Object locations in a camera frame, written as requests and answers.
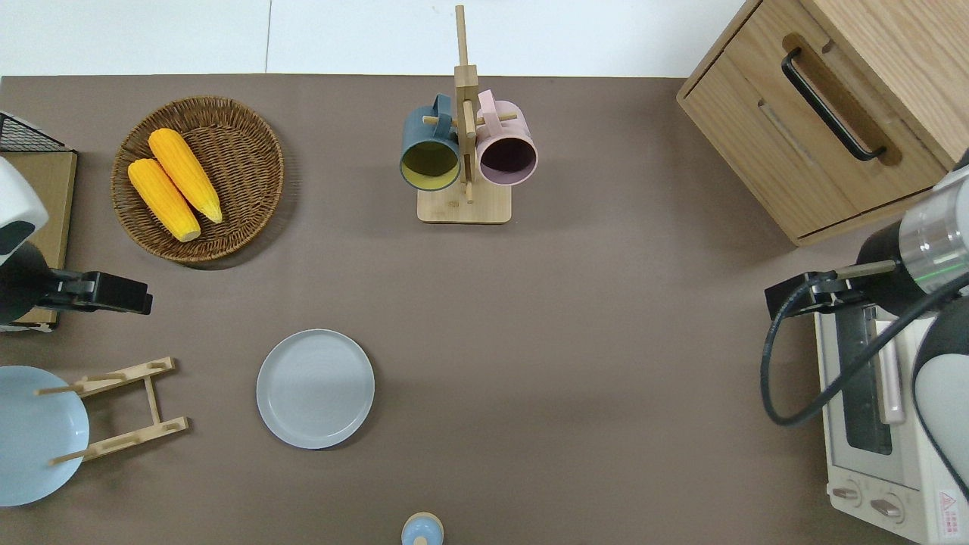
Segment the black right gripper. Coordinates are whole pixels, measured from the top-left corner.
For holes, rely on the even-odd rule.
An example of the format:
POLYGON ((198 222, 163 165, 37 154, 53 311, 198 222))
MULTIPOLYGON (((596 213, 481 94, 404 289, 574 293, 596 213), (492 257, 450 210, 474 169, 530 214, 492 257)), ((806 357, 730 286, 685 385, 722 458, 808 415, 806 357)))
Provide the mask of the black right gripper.
MULTIPOLYGON (((816 283, 816 301, 812 289, 800 294, 790 304, 787 316, 810 313, 817 304, 817 313, 837 313, 842 308, 879 306, 896 316, 913 304, 913 279, 902 262, 899 249, 900 222, 893 222, 873 232, 863 241, 857 260, 850 266, 837 269, 838 277, 822 276, 816 283), (872 268, 875 263, 890 261, 892 270, 876 275, 847 277, 858 268, 872 268)), ((781 307, 803 284, 810 284, 817 275, 797 275, 765 289, 765 303, 772 319, 780 314, 781 307)))

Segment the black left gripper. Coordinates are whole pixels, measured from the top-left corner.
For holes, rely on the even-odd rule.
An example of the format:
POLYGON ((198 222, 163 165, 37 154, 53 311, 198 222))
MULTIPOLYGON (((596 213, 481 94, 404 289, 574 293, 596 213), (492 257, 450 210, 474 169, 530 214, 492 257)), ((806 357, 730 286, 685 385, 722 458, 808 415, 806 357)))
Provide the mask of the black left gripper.
POLYGON ((1 268, 1 324, 3 328, 51 328, 51 322, 27 321, 23 315, 46 297, 46 307, 58 311, 95 311, 149 315, 153 296, 148 284, 106 272, 53 270, 42 252, 25 241, 1 268))

